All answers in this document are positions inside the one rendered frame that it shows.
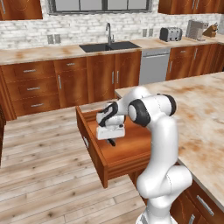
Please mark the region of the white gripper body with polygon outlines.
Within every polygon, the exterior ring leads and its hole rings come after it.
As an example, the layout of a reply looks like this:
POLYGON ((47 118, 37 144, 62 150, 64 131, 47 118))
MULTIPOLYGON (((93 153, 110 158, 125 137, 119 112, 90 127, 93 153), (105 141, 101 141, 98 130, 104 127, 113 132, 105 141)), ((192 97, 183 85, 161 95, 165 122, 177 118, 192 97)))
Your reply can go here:
POLYGON ((125 128, 124 125, 111 125, 108 127, 98 126, 96 128, 96 138, 98 140, 119 138, 125 136, 125 128))

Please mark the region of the open wooden drawer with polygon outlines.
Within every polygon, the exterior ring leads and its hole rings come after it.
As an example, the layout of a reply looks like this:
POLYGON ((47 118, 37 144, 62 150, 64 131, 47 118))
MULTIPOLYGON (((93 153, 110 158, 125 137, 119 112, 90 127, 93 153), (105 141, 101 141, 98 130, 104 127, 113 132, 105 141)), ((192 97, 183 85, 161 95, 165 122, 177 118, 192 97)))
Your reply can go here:
POLYGON ((134 186, 137 177, 144 171, 151 156, 151 133, 133 123, 128 117, 125 120, 125 137, 115 140, 112 146, 106 140, 96 138, 97 110, 83 113, 76 108, 77 126, 81 137, 88 140, 87 149, 101 184, 108 187, 111 179, 128 174, 134 186))

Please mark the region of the closed wooden drawer front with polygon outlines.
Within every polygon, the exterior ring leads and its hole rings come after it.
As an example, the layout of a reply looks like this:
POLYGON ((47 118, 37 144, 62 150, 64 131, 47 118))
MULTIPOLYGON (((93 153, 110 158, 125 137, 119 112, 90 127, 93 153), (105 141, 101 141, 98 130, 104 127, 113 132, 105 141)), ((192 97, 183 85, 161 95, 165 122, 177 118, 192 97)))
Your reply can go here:
POLYGON ((224 213, 195 181, 185 194, 209 224, 224 224, 224 213))

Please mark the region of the long wooden base cupboard run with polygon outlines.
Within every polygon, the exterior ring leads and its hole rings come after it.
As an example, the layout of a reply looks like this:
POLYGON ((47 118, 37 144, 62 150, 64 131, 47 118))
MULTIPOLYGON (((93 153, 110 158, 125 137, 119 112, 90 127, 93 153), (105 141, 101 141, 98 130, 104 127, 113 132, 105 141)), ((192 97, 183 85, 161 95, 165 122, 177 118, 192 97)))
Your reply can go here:
POLYGON ((111 100, 117 88, 138 84, 140 59, 132 50, 0 66, 0 106, 10 121, 111 100))

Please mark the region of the silver dishwasher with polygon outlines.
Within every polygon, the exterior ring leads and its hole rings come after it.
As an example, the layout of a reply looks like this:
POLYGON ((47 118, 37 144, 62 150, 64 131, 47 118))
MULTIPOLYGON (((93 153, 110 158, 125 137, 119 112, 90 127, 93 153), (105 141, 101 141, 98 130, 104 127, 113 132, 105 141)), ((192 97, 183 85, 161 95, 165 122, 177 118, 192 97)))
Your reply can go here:
POLYGON ((139 84, 165 81, 170 48, 143 49, 139 84))

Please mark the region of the black sink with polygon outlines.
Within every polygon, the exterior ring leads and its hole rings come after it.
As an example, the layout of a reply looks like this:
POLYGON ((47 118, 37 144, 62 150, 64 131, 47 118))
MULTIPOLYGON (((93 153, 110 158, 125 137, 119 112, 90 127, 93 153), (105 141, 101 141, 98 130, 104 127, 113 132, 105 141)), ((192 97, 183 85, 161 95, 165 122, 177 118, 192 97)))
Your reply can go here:
POLYGON ((140 49, 140 46, 133 44, 130 41, 113 42, 110 45, 108 43, 80 45, 80 48, 85 53, 106 52, 114 50, 124 49, 140 49))

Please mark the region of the wooden cupboard door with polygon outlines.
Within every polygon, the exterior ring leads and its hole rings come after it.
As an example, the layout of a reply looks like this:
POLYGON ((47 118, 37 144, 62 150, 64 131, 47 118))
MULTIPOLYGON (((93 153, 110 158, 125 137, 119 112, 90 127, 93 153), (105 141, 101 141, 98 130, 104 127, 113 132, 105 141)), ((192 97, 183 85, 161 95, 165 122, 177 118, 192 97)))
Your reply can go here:
POLYGON ((171 205, 171 216, 178 224, 188 224, 192 214, 195 215, 193 224, 197 224, 200 219, 200 212, 182 192, 171 205))

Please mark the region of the silver tap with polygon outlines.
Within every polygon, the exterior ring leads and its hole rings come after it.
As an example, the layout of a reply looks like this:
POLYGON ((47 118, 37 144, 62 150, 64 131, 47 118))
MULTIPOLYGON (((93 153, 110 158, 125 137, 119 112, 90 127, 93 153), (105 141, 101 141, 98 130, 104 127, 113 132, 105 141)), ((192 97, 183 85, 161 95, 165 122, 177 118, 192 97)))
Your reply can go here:
POLYGON ((108 45, 111 45, 115 42, 114 35, 111 35, 111 25, 109 22, 106 24, 106 31, 108 31, 108 45))

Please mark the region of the short wooden base cupboard run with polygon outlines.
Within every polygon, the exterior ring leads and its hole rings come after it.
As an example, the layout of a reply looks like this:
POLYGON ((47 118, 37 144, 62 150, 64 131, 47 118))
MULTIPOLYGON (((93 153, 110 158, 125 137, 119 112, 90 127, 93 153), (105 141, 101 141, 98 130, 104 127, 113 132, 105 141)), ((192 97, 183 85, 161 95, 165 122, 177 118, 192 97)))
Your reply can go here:
POLYGON ((224 71, 224 44, 172 48, 166 79, 176 80, 224 71))

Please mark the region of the silver toaster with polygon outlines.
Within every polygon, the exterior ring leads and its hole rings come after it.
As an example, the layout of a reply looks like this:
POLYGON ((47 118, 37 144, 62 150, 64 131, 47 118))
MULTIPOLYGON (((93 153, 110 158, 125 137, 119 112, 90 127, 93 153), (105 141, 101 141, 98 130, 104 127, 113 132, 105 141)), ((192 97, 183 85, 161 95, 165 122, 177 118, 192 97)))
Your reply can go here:
POLYGON ((162 27, 159 38, 165 42, 180 41, 183 31, 178 27, 162 27))

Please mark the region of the dark framed window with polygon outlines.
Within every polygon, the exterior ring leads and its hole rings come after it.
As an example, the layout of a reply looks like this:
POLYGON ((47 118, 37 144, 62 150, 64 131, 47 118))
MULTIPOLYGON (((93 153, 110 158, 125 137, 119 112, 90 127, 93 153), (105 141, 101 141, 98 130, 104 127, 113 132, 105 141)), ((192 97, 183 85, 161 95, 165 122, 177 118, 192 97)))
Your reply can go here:
POLYGON ((46 0, 50 14, 151 11, 152 0, 46 0))

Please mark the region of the wooden knife block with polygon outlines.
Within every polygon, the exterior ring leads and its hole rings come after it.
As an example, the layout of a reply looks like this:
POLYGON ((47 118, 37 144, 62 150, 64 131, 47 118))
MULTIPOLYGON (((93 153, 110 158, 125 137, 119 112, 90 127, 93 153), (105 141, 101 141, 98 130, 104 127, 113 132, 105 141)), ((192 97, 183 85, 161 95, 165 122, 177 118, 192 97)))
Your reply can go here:
POLYGON ((218 31, 218 24, 212 24, 209 26, 204 32, 203 35, 209 38, 214 38, 216 36, 216 32, 218 31))

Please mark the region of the wooden wall cupboard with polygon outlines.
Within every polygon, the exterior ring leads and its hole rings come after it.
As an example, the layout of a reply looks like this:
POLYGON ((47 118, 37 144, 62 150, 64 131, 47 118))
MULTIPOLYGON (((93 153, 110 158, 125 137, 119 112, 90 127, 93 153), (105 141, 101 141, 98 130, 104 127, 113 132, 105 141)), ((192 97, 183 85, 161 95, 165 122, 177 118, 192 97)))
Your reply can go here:
POLYGON ((0 20, 42 19, 40 0, 0 0, 0 20))
POLYGON ((224 14, 224 0, 159 0, 158 13, 179 14, 224 14))

